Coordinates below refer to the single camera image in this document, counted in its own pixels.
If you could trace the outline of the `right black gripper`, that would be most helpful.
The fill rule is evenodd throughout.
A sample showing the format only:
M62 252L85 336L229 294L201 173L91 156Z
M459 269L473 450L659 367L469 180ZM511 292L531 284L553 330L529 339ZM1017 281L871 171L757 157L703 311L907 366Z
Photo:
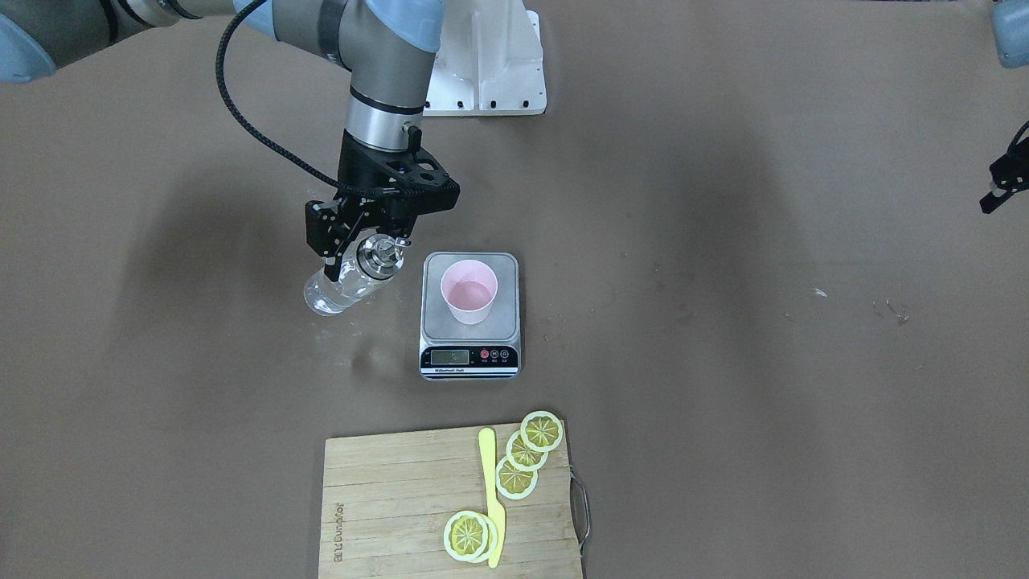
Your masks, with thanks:
M323 273L338 282L342 261L357 236L385 217L378 232L400 247L411 246L418 216L453 209L461 187L425 148L383 151L342 136L335 200L305 203L306 244L324 261Z

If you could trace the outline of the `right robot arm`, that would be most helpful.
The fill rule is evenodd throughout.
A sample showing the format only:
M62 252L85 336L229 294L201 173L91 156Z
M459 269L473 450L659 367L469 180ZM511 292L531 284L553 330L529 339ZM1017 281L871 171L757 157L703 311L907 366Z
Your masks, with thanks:
M273 153L338 191L305 206L306 242L325 277L344 275L349 246L357 267L386 280L401 266L416 219L455 206L460 187L424 150L422 120L441 48L442 1L4 1L1 76L26 84L121 43L182 21L227 15L215 81L238 124ZM350 73L338 176L301 161L251 125L232 99L225 64L242 26L320 56Z

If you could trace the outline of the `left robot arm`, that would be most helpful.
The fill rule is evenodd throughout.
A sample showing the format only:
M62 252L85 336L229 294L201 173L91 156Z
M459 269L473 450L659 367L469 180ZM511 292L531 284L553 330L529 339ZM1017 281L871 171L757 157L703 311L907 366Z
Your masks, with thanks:
M1028 2L999 1L991 14L998 61L1004 68L1028 64ZM1028 188L1028 122L1015 131L1006 150L989 165L990 189L980 200L982 213L991 214Z

